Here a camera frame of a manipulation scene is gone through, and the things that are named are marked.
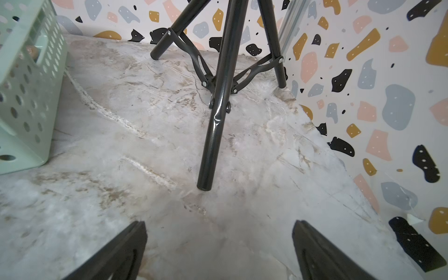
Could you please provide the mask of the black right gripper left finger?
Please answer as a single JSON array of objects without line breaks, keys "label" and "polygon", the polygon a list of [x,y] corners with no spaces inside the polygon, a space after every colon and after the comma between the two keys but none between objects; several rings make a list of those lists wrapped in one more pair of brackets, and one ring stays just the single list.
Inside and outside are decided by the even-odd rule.
[{"label": "black right gripper left finger", "polygon": [[145,222],[134,221],[65,279],[135,280],[147,240]]}]

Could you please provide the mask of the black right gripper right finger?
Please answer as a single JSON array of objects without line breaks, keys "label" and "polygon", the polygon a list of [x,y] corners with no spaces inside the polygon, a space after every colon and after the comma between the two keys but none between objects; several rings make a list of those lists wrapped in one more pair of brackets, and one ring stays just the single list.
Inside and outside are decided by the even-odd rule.
[{"label": "black right gripper right finger", "polygon": [[374,279],[305,220],[295,222],[292,239],[304,280]]}]

